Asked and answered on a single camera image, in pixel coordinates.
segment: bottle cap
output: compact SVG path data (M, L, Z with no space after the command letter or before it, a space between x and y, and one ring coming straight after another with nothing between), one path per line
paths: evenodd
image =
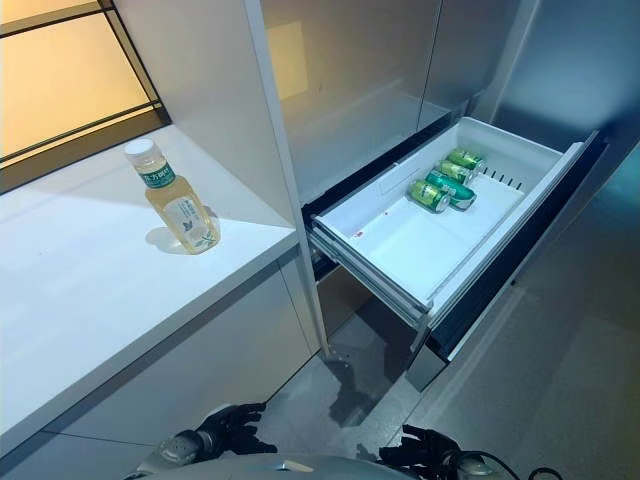
M137 167L148 165L155 160L152 157L161 155L160 149L150 138L137 138L130 141L124 147L124 154Z

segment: soda can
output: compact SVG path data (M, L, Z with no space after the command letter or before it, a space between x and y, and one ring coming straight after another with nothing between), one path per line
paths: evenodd
M447 160L474 171L478 171L486 165L486 162L482 157L470 152L469 150L465 150L464 148L456 148L452 150L447 156Z
M409 187L409 195L415 201L435 213L442 212L449 205L450 196L437 187L417 180Z
M449 178L453 178L456 182L461 183L462 185L467 185L474 177L473 172L468 168L461 167L460 165L448 160L440 162L436 166L436 170L444 173Z
M469 208L476 199L476 194L473 190L436 170L429 172L429 175L425 178L425 182L448 193L451 196L449 200L451 206L460 210Z

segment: countertop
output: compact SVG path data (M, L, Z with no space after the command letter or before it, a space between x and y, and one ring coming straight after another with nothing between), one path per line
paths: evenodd
M122 147L0 197L0 454L297 244L176 127L150 136L203 203L224 207L211 250L175 242Z

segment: floor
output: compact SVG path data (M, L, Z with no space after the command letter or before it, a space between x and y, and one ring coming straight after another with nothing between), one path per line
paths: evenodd
M526 476L639 478L640 151L494 305L425 391L403 376L411 332L377 300L269 402L281 452L375 459L403 423L493 452Z

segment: warm light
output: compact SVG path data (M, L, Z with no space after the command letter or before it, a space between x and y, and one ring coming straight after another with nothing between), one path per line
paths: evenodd
M98 7L98 2L87 0L1 0L0 23L9 23L84 3L92 3Z
M0 155L149 101L102 14L4 38L0 55Z
M271 64L278 98L284 100L307 90L307 62L302 23L295 21L267 29Z

